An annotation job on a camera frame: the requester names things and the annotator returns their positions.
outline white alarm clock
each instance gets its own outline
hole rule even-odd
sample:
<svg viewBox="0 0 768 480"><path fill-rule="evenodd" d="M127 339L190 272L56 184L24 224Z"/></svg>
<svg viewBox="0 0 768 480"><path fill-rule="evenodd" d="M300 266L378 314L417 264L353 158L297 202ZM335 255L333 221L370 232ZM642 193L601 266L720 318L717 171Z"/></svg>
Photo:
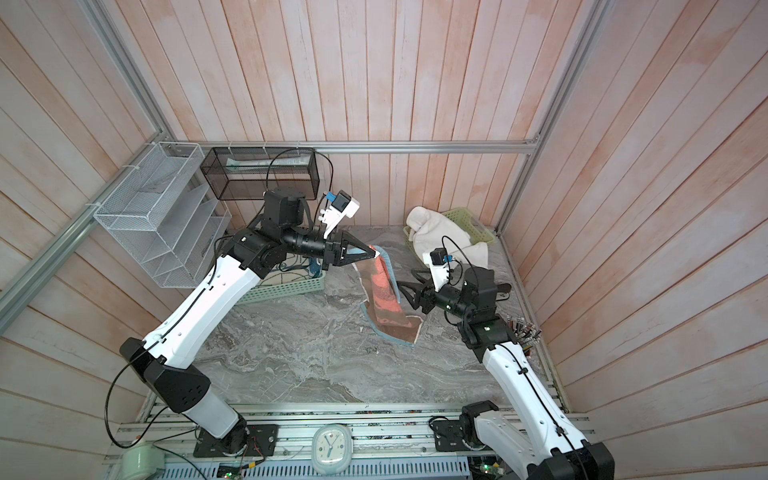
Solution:
<svg viewBox="0 0 768 480"><path fill-rule="evenodd" d="M352 430L339 424L326 425L312 439L312 465L322 475L343 472L352 461Z"/></svg>

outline white cloth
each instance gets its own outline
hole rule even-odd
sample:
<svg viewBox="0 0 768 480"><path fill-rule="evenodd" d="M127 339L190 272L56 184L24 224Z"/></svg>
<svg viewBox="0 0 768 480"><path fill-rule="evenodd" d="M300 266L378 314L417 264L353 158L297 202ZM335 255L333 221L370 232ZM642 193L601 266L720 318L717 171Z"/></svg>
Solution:
<svg viewBox="0 0 768 480"><path fill-rule="evenodd" d="M406 225L411 227L408 240L413 242L413 250L419 258L422 258L424 252L431 252L435 248L442 247L442 236L446 235L464 250L472 265L488 268L488 244L477 242L472 245L469 233L451 222L445 215L427 210L424 207L413 207L406 219ZM445 248L449 255L453 255L464 264L467 263L467 259L450 240L445 241Z"/></svg>

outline black mesh basket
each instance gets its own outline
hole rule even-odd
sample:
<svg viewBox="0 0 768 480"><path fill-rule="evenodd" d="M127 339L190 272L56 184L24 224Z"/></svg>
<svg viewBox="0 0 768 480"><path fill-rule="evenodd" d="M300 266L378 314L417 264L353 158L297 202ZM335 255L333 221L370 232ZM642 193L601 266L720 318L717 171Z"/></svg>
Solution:
<svg viewBox="0 0 768 480"><path fill-rule="evenodd" d="M292 187L315 200L320 185L309 148L215 147L200 169L219 200L263 200L267 187Z"/></svg>

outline green plastic basket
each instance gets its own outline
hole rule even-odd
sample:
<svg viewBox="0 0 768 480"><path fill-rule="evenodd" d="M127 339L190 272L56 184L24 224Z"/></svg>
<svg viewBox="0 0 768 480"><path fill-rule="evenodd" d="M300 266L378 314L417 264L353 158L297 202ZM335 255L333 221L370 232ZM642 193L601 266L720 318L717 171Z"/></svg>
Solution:
<svg viewBox="0 0 768 480"><path fill-rule="evenodd" d="M471 241L472 244L477 242L486 242L490 244L496 241L493 233L491 233L489 229L485 228L485 226L480 223L474 215L472 215L471 211L464 207L457 207L453 210L448 210L447 212L443 212L443 215L445 215L448 220L458 225L458 227L464 230L466 233L469 233L469 241ZM408 240L408 238L411 236L411 227L408 225L404 226L402 228L402 232L406 235L406 243L413 252L413 242Z"/></svg>
<svg viewBox="0 0 768 480"><path fill-rule="evenodd" d="M277 285L256 285L254 288L248 290L235 305L263 302L264 300L271 300L282 296L298 295L299 293L317 292L325 289L325 287L326 271L323 270L317 278L296 280Z"/></svg>

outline wooden wall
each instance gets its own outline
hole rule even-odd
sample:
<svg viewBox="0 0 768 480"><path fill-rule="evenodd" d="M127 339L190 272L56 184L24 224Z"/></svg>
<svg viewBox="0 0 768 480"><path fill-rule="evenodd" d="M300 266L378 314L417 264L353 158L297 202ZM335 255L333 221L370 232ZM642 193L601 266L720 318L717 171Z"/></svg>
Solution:
<svg viewBox="0 0 768 480"><path fill-rule="evenodd" d="M0 2L0 288L154 134L76 2ZM95 231L0 338L3 475L90 478L120 344L182 298ZM124 375L111 420L133 421L146 394Z"/></svg>
<svg viewBox="0 0 768 480"><path fill-rule="evenodd" d="M768 475L766 25L617 2L504 233L621 478Z"/></svg>
<svg viewBox="0 0 768 480"><path fill-rule="evenodd" d="M533 137L594 0L104 3L180 139L425 141ZM358 224L415 205L496 224L523 158L332 160ZM234 225L259 206L230 202Z"/></svg>

